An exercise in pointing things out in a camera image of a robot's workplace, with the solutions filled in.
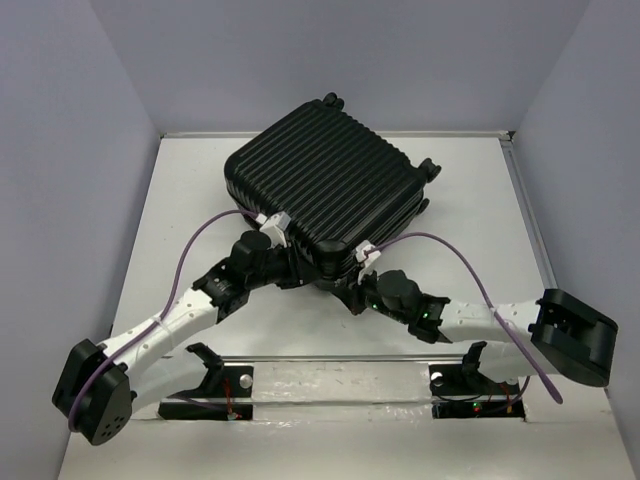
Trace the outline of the black hard-shell suitcase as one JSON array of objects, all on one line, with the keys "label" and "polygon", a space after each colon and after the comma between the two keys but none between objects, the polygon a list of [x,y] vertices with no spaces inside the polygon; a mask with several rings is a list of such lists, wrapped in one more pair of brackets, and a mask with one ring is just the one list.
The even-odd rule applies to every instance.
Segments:
[{"label": "black hard-shell suitcase", "polygon": [[359,244],[393,239],[426,209],[424,188],[442,171],[430,158],[413,165],[343,108],[334,92],[308,101],[224,165],[239,207],[289,216],[289,238],[325,290],[355,276]]}]

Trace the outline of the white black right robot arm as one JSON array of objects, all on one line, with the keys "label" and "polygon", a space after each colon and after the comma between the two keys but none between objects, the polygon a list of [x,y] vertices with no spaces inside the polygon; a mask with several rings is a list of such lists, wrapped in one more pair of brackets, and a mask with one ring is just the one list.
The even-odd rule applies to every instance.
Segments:
[{"label": "white black right robot arm", "polygon": [[473,392],[532,375],[609,384],[616,322],[561,289],[547,289],[538,300],[488,306],[426,294],[403,271],[391,270],[365,275],[336,295],[353,314],[373,310],[425,343],[470,343],[460,379]]}]

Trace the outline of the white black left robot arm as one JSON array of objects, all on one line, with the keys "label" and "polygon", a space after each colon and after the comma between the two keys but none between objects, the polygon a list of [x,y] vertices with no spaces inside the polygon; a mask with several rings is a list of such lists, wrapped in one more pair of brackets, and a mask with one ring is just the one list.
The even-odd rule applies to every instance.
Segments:
[{"label": "white black left robot arm", "polygon": [[222,259],[182,295],[131,330],[100,343],[84,339],[70,350],[52,396],[68,428],[91,445],[111,440],[143,400],[144,373],[195,334],[244,307],[251,291],[267,285],[299,288],[319,271],[295,246],[272,245],[269,236],[247,231]]}]

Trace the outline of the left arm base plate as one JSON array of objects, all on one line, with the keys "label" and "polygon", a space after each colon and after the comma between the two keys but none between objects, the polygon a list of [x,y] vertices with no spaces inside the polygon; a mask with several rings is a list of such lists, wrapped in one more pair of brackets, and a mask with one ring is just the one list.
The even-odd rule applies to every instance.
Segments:
[{"label": "left arm base plate", "polygon": [[163,420],[181,421],[250,421],[254,366],[227,363],[205,344],[198,342],[185,348],[188,360],[203,367],[199,385],[164,399],[157,414]]}]

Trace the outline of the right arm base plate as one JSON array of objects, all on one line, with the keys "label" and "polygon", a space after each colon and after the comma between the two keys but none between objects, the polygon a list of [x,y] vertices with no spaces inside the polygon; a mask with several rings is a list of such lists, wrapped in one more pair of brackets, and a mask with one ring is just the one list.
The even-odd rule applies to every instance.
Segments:
[{"label": "right arm base plate", "polygon": [[432,416],[444,419],[520,418],[530,378],[520,383],[496,383],[479,372],[485,341],[474,342],[457,364],[429,366]]}]

